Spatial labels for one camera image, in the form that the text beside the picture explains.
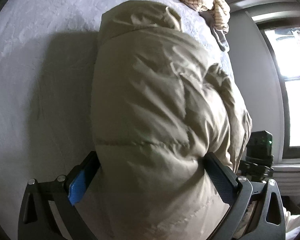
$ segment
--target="black device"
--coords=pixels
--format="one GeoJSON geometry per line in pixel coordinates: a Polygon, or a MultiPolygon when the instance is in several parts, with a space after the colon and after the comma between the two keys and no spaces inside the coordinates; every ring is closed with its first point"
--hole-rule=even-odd
{"type": "Polygon", "coordinates": [[[251,133],[247,143],[245,160],[240,160],[241,175],[254,182],[262,182],[273,176],[274,169],[272,150],[272,134],[268,131],[251,133]]]}
{"type": "MultiPolygon", "coordinates": [[[[246,227],[246,234],[240,239],[285,239],[282,202],[275,180],[258,183],[250,182],[244,176],[237,177],[213,153],[207,153],[200,165],[209,175],[223,202],[231,205],[209,240],[231,240],[252,201],[258,204],[246,227]]],[[[18,239],[65,239],[48,202],[54,201],[73,240],[96,240],[74,204],[82,199],[99,167],[97,153],[90,152],[67,176],[60,175],[54,181],[42,183],[35,179],[29,180],[20,209],[18,239]]]]}

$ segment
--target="window sill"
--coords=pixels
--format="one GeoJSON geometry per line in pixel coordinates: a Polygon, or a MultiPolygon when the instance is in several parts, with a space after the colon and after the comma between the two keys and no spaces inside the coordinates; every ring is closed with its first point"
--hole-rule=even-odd
{"type": "Polygon", "coordinates": [[[272,166],[275,171],[278,172],[289,172],[289,171],[300,171],[300,158],[299,159],[282,159],[279,164],[272,166]]]}

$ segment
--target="bolt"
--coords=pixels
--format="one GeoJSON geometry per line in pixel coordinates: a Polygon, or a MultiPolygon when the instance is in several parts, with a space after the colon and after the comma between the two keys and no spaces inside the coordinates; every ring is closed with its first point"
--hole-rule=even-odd
{"type": "Polygon", "coordinates": [[[59,182],[63,182],[65,179],[66,179],[66,176],[65,176],[65,175],[60,175],[60,176],[57,178],[57,180],[58,180],[59,182]]]}
{"type": "Polygon", "coordinates": [[[271,186],[275,186],[275,184],[276,184],[274,179],[269,179],[268,182],[271,186]]]}
{"type": "Polygon", "coordinates": [[[245,176],[240,176],[238,177],[238,181],[240,181],[241,183],[246,182],[247,178],[245,176]]]}
{"type": "Polygon", "coordinates": [[[29,179],[28,184],[33,185],[35,183],[35,179],[29,179]]]}

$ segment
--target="gray wall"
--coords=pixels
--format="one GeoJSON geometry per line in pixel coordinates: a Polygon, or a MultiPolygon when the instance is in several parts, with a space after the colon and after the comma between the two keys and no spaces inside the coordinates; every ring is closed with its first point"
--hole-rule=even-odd
{"type": "Polygon", "coordinates": [[[267,45],[251,16],[244,10],[231,14],[229,56],[234,79],[252,118],[252,131],[273,134],[275,163],[282,156],[284,117],[279,79],[267,45]]]}

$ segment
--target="black clamp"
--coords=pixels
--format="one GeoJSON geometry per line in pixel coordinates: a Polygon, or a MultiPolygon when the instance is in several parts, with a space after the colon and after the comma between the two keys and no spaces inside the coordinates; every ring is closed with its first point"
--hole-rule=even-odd
{"type": "MultiPolygon", "coordinates": [[[[285,224],[279,189],[275,180],[250,182],[223,166],[213,153],[203,158],[203,166],[220,197],[230,209],[209,236],[209,240],[231,240],[247,206],[257,201],[242,240],[284,240],[285,224]]],[[[64,240],[53,217],[49,201],[54,201],[73,240],[97,240],[82,220],[74,204],[79,202],[100,167],[96,152],[67,175],[54,181],[29,180],[21,204],[19,240],[64,240]]]]}

